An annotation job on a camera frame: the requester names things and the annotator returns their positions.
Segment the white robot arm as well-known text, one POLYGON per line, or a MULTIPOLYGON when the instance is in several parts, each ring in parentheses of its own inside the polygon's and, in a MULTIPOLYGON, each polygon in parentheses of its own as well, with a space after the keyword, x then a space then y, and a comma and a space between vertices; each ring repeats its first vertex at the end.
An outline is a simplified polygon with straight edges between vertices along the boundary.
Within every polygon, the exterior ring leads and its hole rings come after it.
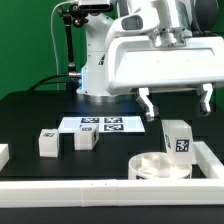
POLYGON ((79 93, 92 99, 134 94, 149 121, 151 93, 191 91, 210 113, 224 86, 224 39, 191 31, 194 0, 79 0, 89 13, 87 62, 79 93))

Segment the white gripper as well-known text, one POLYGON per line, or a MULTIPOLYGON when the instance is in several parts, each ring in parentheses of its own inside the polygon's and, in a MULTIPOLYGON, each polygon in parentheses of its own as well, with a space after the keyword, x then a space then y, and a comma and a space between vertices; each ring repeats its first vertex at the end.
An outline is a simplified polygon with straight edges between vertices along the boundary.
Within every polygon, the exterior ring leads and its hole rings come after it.
POLYGON ((148 122, 155 119, 148 99, 153 92, 197 89, 198 113, 211 113, 213 86, 224 86, 224 39, 196 37, 183 47, 156 48, 147 36, 112 41, 107 57, 106 90, 112 95, 136 92, 136 101, 148 122))

